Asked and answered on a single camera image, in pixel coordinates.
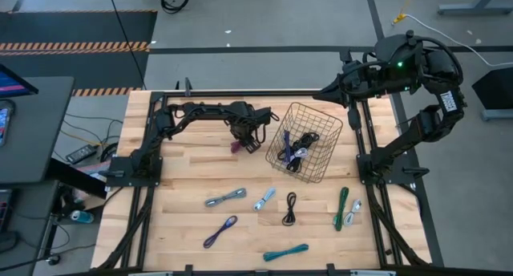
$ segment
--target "gray floor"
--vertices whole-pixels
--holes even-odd
[[[409,19],[392,28],[390,22],[404,1],[376,0],[386,35],[413,29],[418,35],[442,39]],[[413,0],[406,12],[464,43],[513,45],[513,15],[445,18],[436,14],[440,3],[469,1]],[[0,0],[0,10],[10,10],[15,2]],[[159,9],[158,0],[115,2],[120,9]],[[26,0],[22,6],[22,10],[110,9],[109,0]],[[153,40],[152,48],[371,46],[376,36],[366,0],[191,0],[182,13],[159,12]],[[490,68],[472,54],[457,56],[465,71],[466,116],[447,138],[417,148],[421,164],[431,170],[425,182],[442,256],[446,266],[513,270],[513,217],[508,209],[513,205],[508,194],[513,188],[513,141],[509,140],[513,122],[480,120],[483,106],[471,84]],[[492,63],[513,61],[511,53],[484,56]],[[186,76],[194,88],[323,87],[339,69],[335,53],[151,55],[145,80],[150,89],[173,88],[176,80]],[[424,91],[402,98],[408,116],[434,102]],[[126,96],[74,98],[69,113],[121,119],[126,103]],[[70,119],[70,123],[100,137],[107,132],[107,121]],[[86,133],[68,127],[63,130],[93,140]],[[119,133],[119,127],[114,126],[113,131]],[[61,135],[55,150],[65,155],[82,145]],[[98,230],[97,225],[66,228],[73,238],[70,247],[94,242]],[[58,233],[56,245],[63,240]],[[65,254],[58,266],[39,263],[35,274],[84,271],[91,256],[92,249],[77,250]]]

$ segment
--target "wooden table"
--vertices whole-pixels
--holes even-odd
[[[121,156],[128,156],[141,144],[149,97],[149,91],[130,94],[119,141]],[[267,141],[260,150],[252,155],[246,151],[233,155],[230,143],[234,139],[223,122],[196,121],[174,136],[173,141],[162,144],[162,181],[153,201],[144,269],[184,270],[186,264],[193,264],[194,270],[321,270],[326,263],[334,263],[337,269],[378,268],[366,191],[358,178],[357,143],[346,110],[311,97],[194,97],[173,98],[172,102],[228,104],[234,100],[245,100],[255,108],[270,106],[280,117],[292,102],[300,102],[341,119],[344,128],[323,181],[306,184],[271,168],[265,153],[278,122],[268,126]],[[370,110],[378,144],[385,145],[398,135],[390,100],[372,99]],[[363,206],[354,224],[337,232],[332,220],[344,186],[350,190],[345,214],[357,198]],[[214,208],[204,206],[206,199],[242,187],[248,191],[246,198],[226,201]],[[253,204],[269,187],[277,189],[276,196],[263,210],[253,212]],[[287,194],[292,191],[297,194],[297,222],[285,227],[281,219],[287,212]],[[399,232],[421,258],[430,261],[416,199],[398,186],[391,185],[388,191]],[[131,196],[132,189],[125,188],[105,207],[92,266],[101,264],[125,233]],[[212,248],[204,249],[203,241],[231,215],[237,215],[239,221],[223,232]],[[383,235],[389,248],[388,234]],[[287,250],[302,243],[309,244],[309,251],[272,262],[262,258],[264,252]],[[131,264],[135,263],[137,247],[138,240],[134,240]]]

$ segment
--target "monitor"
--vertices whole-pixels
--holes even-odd
[[[0,64],[0,99],[20,95],[34,95],[38,89]]]

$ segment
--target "wire basket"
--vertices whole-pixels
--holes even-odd
[[[304,104],[292,103],[281,121],[267,154],[265,154],[265,159],[273,168],[283,173],[307,183],[319,183],[328,168],[329,159],[333,154],[341,130],[342,122],[339,119]],[[278,159],[278,155],[283,155],[285,152],[285,131],[290,133],[289,144],[291,147],[305,133],[315,132],[319,135],[318,140],[308,147],[308,156],[301,159],[296,172],[288,170],[288,164]]]

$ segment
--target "green cable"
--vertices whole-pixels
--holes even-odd
[[[308,248],[309,248],[309,246],[307,244],[301,244],[299,246],[295,246],[292,249],[281,251],[281,252],[265,252],[264,253],[264,261],[269,262],[269,261],[272,261],[281,256],[307,251]]]
[[[342,230],[342,223],[344,222],[344,207],[345,201],[347,201],[347,197],[349,196],[349,188],[344,187],[340,190],[340,201],[338,202],[338,212],[337,215],[333,218],[333,225],[337,231]]]

